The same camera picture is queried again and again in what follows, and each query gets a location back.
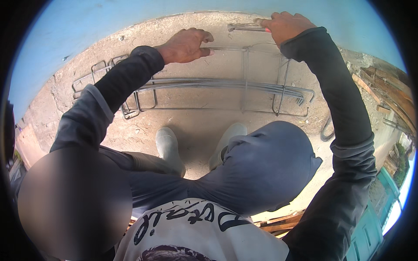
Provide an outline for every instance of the black long sleeve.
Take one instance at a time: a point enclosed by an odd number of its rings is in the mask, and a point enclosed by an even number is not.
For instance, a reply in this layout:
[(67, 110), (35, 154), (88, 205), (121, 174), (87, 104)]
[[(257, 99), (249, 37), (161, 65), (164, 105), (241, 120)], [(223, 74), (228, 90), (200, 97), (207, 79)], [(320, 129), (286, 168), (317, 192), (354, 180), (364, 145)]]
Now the black long sleeve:
[(114, 113), (132, 92), (164, 68), (161, 54), (149, 46), (133, 49), (95, 86), (89, 84), (73, 107), (64, 113), (50, 152), (65, 147), (99, 149)]
[(134, 90), (164, 68), (161, 54), (149, 46), (138, 46), (129, 58), (115, 65), (95, 86), (115, 113)]
[(377, 171), (370, 120), (360, 92), (326, 29), (312, 28), (280, 47), (316, 75), (335, 130), (334, 174), (283, 240), (294, 260), (342, 260)]

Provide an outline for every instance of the dark pants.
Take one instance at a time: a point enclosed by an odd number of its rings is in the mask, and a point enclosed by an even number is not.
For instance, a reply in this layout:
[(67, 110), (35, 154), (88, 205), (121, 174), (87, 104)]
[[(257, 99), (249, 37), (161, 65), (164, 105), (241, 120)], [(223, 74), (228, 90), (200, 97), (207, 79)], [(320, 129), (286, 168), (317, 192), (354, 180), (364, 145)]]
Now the dark pants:
[(288, 205), (322, 163), (307, 135), (288, 122), (271, 122), (229, 141), (224, 163), (198, 180), (173, 175), (161, 158), (100, 147), (129, 175), (133, 216), (164, 203), (201, 198), (241, 215)]

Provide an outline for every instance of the gray boot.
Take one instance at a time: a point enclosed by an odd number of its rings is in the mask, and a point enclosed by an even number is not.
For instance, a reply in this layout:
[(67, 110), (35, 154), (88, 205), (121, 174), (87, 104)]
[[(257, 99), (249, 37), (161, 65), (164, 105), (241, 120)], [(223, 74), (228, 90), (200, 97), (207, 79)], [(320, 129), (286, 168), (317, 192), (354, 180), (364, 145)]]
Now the gray boot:
[(184, 177), (186, 168), (178, 154), (178, 142), (174, 132), (168, 127), (162, 127), (155, 135), (158, 153), (176, 172)]
[(209, 159), (209, 169), (212, 171), (216, 169), (219, 165), (224, 163), (224, 153), (228, 146), (229, 140), (238, 135), (247, 135), (247, 127), (242, 123), (232, 124), (222, 135), (221, 140), (218, 143), (218, 146), (215, 149), (215, 153)]

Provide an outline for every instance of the concrete floor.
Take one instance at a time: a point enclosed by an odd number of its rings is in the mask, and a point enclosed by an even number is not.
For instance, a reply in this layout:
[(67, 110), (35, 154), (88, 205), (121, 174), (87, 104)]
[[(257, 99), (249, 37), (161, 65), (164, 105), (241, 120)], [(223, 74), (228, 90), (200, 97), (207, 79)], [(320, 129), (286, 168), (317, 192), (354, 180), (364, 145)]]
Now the concrete floor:
[[(25, 162), (26, 165), (30, 167), (49, 151), (60, 117), (71, 108), (73, 94), (71, 84), (75, 79), (87, 75), (90, 67), (100, 60), (108, 61), (112, 57), (129, 54), (136, 46), (163, 44), (183, 28), (196, 27), (211, 32), (215, 41), (204, 44), (209, 47), (243, 47), (263, 43), (254, 46), (254, 50), (270, 51), (276, 55), (251, 53), (248, 79), (256, 82), (276, 83), (279, 78), (279, 84), (283, 84), (284, 70), (281, 70), (282, 73), (278, 77), (280, 51), (275, 45), (267, 44), (273, 43), (270, 34), (242, 31), (229, 33), (227, 31), (228, 23), (250, 23), (255, 17), (240, 13), (189, 13), (133, 25), (95, 43), (55, 73), (29, 106), (23, 118), (24, 123), (20, 123), (20, 126), (24, 128), (21, 133), (18, 133), (16, 142), (23, 158), (30, 159)], [(122, 35), (124, 39), (119, 41), (118, 38)], [(216, 51), (213, 56), (188, 64), (170, 64), (155, 77), (241, 79), (242, 56), (241, 53), (233, 51)], [(77, 89), (82, 89), (87, 83), (93, 82), (91, 79), (83, 81)], [(102, 145), (119, 151), (139, 151), (158, 156), (154, 140), (155, 133), (159, 128), (169, 126), (178, 138), (180, 157), (187, 169), (185, 178), (198, 179), (209, 171), (207, 161), (223, 132), (231, 124), (242, 122), (248, 127), (248, 131), (252, 132), (275, 120), (291, 122), (307, 133), (314, 152), (324, 162), (312, 181), (290, 205), (274, 213), (261, 213), (253, 219), (256, 221), (287, 215), (306, 208), (319, 188), (333, 173), (332, 153), (329, 149), (331, 142), (322, 142), (319, 138), (321, 127), (328, 118), (329, 109), (321, 94), (318, 80), (304, 62), (292, 61), (287, 85), (312, 89), (316, 92), (315, 100), (311, 104), (306, 102), (301, 107), (298, 107), (292, 98), (284, 99), (282, 112), (304, 114), (306, 108), (309, 107), (309, 115), (306, 119), (256, 113), (243, 114), (239, 111), (147, 111), (133, 119), (124, 120), (121, 112), (118, 111), (107, 130)], [(384, 114), (376, 111), (375, 101), (367, 92), (361, 90), (361, 93), (376, 134), (376, 148), (380, 148), (378, 161), (383, 161), (390, 147), (397, 140), (395, 137), (400, 134), (383, 125)], [(158, 107), (239, 108), (240, 95), (239, 91), (220, 89), (157, 91)], [(150, 92), (140, 95), (142, 107), (151, 105), (151, 97)], [(305, 97), (309, 100), (310, 94), (305, 94)], [(271, 110), (272, 101), (273, 95), (250, 92), (246, 106), (249, 109), (268, 111)]]

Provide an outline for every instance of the right hand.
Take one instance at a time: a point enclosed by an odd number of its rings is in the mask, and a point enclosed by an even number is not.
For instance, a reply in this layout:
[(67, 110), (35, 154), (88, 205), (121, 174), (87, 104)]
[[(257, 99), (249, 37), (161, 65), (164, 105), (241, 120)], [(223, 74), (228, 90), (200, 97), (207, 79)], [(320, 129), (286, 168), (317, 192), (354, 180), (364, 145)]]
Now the right hand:
[(274, 12), (271, 14), (271, 19), (256, 18), (254, 23), (270, 29), (271, 36), (279, 48), (282, 42), (296, 37), (307, 29), (316, 27), (308, 18), (297, 13), (291, 15), (288, 12), (281, 12), (280, 14)]
[(213, 40), (212, 34), (202, 29), (182, 29), (165, 44), (154, 48), (160, 52), (165, 64), (188, 63), (200, 57), (213, 55), (213, 50), (200, 48), (202, 42), (213, 42)]

